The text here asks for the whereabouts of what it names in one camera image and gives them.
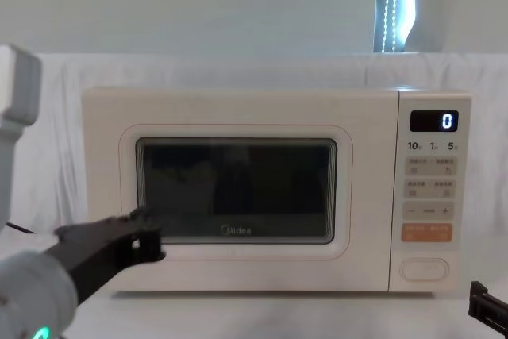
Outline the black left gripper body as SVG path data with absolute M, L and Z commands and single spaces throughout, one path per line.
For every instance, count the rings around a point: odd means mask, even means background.
M 119 272 L 137 264 L 133 249 L 138 224 L 127 217 L 65 225 L 58 242 L 44 253 L 70 276 L 79 303 L 85 302 Z

